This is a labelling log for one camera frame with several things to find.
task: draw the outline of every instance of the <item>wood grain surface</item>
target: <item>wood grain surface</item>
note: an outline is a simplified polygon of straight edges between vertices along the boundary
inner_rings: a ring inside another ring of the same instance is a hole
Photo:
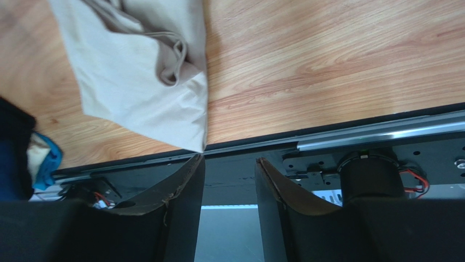
[[[205,0],[208,143],[465,102],[463,0]],[[81,112],[46,0],[0,0],[0,95],[61,168],[176,148]]]

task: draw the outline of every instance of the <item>cloth fold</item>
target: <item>cloth fold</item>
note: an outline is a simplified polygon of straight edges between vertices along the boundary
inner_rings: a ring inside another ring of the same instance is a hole
[[[201,0],[49,0],[84,114],[203,152],[206,33]]]

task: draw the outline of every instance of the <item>cable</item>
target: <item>cable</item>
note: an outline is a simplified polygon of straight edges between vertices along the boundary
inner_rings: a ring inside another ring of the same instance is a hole
[[[110,206],[110,202],[108,202],[108,200],[102,194],[98,192],[94,192],[94,195],[96,196],[97,202],[98,202],[98,198],[101,198],[102,201],[105,202],[106,206]]]
[[[420,199],[422,198],[426,193],[428,193],[428,191],[430,190],[430,183],[428,182],[428,180],[422,176],[419,175],[419,172],[414,172],[413,171],[414,169],[412,168],[405,168],[404,170],[400,170],[400,173],[403,173],[403,172],[408,172],[409,174],[411,174],[412,176],[416,177],[418,180],[421,181],[422,183],[422,189],[418,189],[418,188],[405,188],[405,191],[408,192],[408,193],[420,193],[419,196],[417,196],[416,198],[417,199]]]

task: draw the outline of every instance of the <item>black fabric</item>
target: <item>black fabric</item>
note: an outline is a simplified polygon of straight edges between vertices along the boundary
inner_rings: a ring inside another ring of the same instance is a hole
[[[13,143],[16,176],[22,190],[17,194],[18,198],[30,199],[34,190],[32,189],[31,175],[27,170],[26,151],[32,129],[35,127],[35,119],[0,97],[0,126],[0,141],[8,140]]]

